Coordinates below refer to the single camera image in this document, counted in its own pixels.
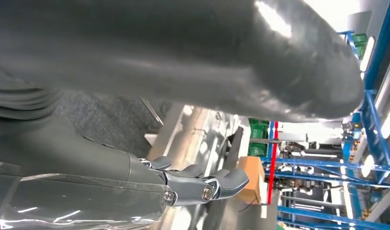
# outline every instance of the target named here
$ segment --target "gray plastic cover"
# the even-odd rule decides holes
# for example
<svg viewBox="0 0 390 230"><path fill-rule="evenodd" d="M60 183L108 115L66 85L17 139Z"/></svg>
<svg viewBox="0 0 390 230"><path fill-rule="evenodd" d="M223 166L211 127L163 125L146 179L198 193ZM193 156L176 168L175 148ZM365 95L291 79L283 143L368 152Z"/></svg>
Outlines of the gray plastic cover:
<svg viewBox="0 0 390 230"><path fill-rule="evenodd" d="M135 230L166 207L164 185L19 171L0 162L0 230Z"/></svg>

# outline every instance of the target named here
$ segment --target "pipe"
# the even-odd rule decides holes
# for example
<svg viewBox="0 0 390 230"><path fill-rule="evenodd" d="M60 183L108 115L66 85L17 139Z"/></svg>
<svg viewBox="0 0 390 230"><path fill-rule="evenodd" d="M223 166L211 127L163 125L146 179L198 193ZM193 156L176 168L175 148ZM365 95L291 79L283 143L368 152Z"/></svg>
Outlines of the pipe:
<svg viewBox="0 0 390 230"><path fill-rule="evenodd" d="M359 74L302 0L0 1L0 80L24 87L318 121L359 106Z"/></svg>
<svg viewBox="0 0 390 230"><path fill-rule="evenodd" d="M331 208L343 208L344 207L343 205L332 204L330 202L325 202L325 201L320 201L320 200L309 200L309 199L304 199L304 198L299 198L299 197L291 197L291 196L282 196L282 197L284 199L304 202L306 204L320 205L320 206L324 206L324 207L331 207Z"/></svg>

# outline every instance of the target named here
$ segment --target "blue shelving rack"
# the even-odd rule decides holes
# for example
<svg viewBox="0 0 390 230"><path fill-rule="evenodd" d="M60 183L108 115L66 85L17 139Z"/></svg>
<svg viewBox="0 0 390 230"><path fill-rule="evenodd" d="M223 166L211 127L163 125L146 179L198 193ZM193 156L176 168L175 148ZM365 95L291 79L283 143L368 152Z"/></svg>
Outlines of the blue shelving rack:
<svg viewBox="0 0 390 230"><path fill-rule="evenodd" d="M345 40L348 44L350 44L353 53L356 57L357 50L353 43L353 34L354 31L346 31L340 33L345 36ZM374 76L367 76L366 80L373 79ZM350 163L351 154L354 154L351 151L353 140L347 140L343 144L343 160L340 162L334 161L313 161L313 160L305 160L305 159L276 159L276 163L287 163L289 165L298 165L298 166L313 166L316 168L320 168L324 171L327 171L329 175L308 175L301 172L280 172L275 171L275 176L279 177L287 177L287 178L298 178L304 180L314 180L314 181L326 181L333 182L337 181L341 184L347 184L349 187L348 191L350 194L350 200L352 204L352 210L354 218L341 217L331 214L326 214L318 211L308 211L302 210L298 208L290 208L290 207L278 207L278 212L280 213L288 213L291 214L292 218L284 218L278 217L278 221L294 225L305 227L308 229L318 229L318 230L334 230L334 229L347 229L351 230L354 228L355 230L368 230L368 229L384 229L390 230L390 225L380 224L375 222L369 222L362 219L359 219L362 214L362 210L366 207L361 207L359 201L359 195L357 187L366 186L366 187L374 187L374 188L390 188L390 184L385 182L385 179L390 175L390 149L387 145L385 138L381 133L381 121L379 115L377 113L375 102L374 102L374 91L369 90L368 86L366 86L365 98L364 102L361 105L358 112L353 114L352 122L362 123L364 127L364 133L367 137L368 148L370 153L373 155L375 159L375 165L371 167L371 170L375 171L374 179L362 179L355 174L355 171L361 170L364 166L362 164L353 164ZM267 157L261 157L262 164L273 165L272 162L272 149L268 151ZM324 223L308 223L303 221L295 220L295 216L305 216L311 217L314 219L322 219Z"/></svg>

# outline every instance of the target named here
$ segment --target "floor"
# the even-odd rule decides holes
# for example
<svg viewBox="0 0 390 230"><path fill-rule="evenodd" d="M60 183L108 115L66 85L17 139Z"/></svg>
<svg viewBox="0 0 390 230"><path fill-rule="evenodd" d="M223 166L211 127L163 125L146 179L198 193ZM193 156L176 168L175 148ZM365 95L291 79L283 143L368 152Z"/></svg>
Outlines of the floor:
<svg viewBox="0 0 390 230"><path fill-rule="evenodd" d="M150 101L161 119L171 103ZM76 132L98 143L130 152L139 158L147 156L151 145L144 134L160 125L139 98L65 91L56 113L65 115Z"/></svg>

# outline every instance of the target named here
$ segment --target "industrial machine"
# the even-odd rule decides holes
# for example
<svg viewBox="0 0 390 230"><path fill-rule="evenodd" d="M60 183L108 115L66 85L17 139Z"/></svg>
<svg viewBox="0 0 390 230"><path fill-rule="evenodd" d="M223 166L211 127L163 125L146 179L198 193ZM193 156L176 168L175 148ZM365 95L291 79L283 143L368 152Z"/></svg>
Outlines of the industrial machine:
<svg viewBox="0 0 390 230"><path fill-rule="evenodd" d="M300 0L0 1L0 229L140 229L166 207L232 197L248 182L233 169L241 135L220 171L170 169L171 143L139 160L76 136L52 115L60 89L306 122L355 110L357 75L350 48ZM196 121L165 126L183 156Z"/></svg>

